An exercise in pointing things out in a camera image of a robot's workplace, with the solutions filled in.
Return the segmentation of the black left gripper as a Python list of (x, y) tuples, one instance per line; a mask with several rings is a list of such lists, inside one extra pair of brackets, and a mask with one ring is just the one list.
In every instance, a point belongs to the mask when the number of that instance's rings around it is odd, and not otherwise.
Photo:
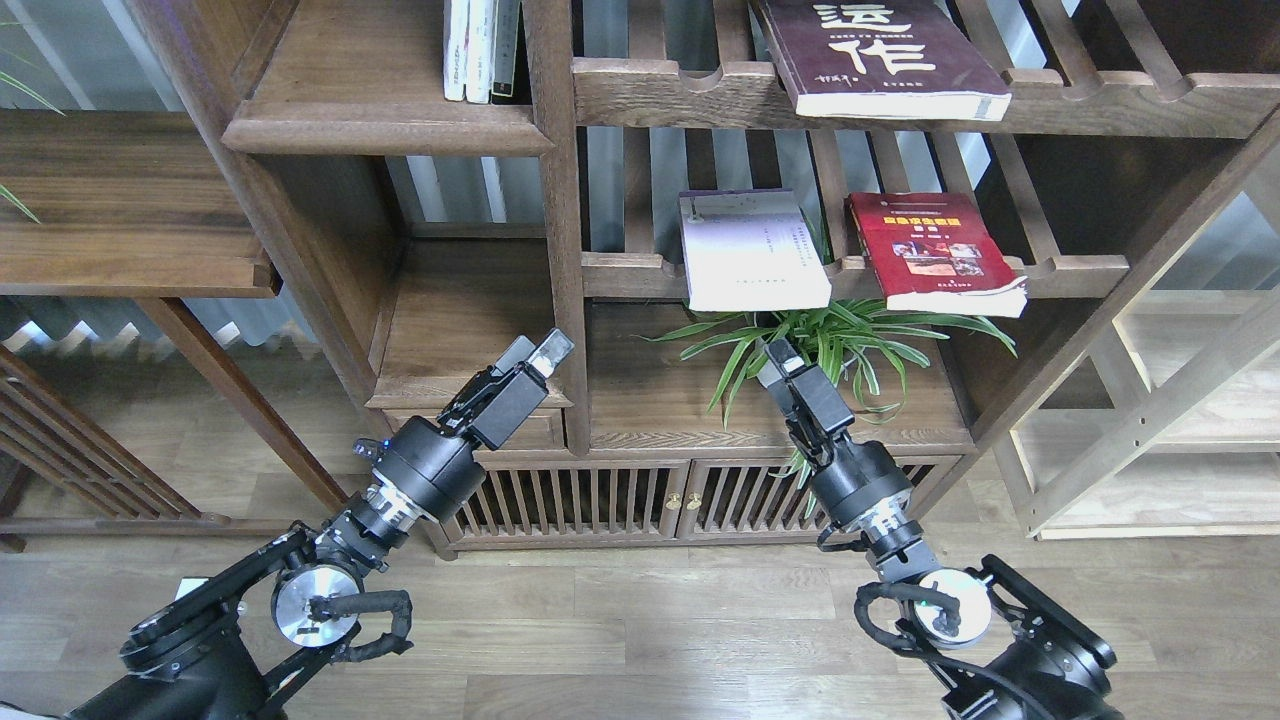
[(552, 329), (539, 346), (517, 336), (435, 421), (412, 416), (384, 443), (378, 477), (416, 505), (420, 515), (433, 521), (452, 518), (484, 478), (476, 448), (497, 450), (520, 428), (547, 398), (547, 378), (573, 348), (561, 329)]

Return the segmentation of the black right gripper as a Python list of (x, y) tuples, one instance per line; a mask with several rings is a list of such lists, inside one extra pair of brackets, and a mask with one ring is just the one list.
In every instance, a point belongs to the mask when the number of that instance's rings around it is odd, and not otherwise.
[(906, 519), (913, 487), (878, 441), (856, 443), (846, 432), (854, 416), (819, 368), (786, 338), (771, 341), (756, 380), (783, 413), (788, 433), (813, 475), (812, 493), (829, 525), (863, 533), (914, 533)]

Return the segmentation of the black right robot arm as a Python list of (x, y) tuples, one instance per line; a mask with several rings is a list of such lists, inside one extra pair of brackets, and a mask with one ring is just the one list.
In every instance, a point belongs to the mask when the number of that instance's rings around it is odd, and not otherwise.
[(1111, 646), (993, 555), (942, 565), (908, 516), (911, 482), (882, 443), (850, 437), (852, 411), (829, 378), (786, 340), (763, 350), (760, 383), (812, 469), (827, 532), (876, 570), (855, 597), (858, 625), (928, 666), (951, 719), (1120, 717), (1106, 700)]

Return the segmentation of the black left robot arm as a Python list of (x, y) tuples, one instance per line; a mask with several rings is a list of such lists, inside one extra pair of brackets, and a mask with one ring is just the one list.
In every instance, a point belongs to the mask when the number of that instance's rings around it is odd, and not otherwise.
[[(296, 523), (137, 624), (122, 646), (127, 674), (70, 711), (73, 719), (276, 719), (329, 664), (358, 664), (411, 646), (404, 591), (366, 591), (420, 519), (444, 521), (485, 477), (477, 448), (499, 448), (547, 398), (573, 342), (520, 336), (435, 421), (410, 418), (389, 439), (360, 439), (374, 480), (321, 528)], [(273, 577), (271, 616), (297, 651), (262, 671), (244, 647), (239, 602)]]

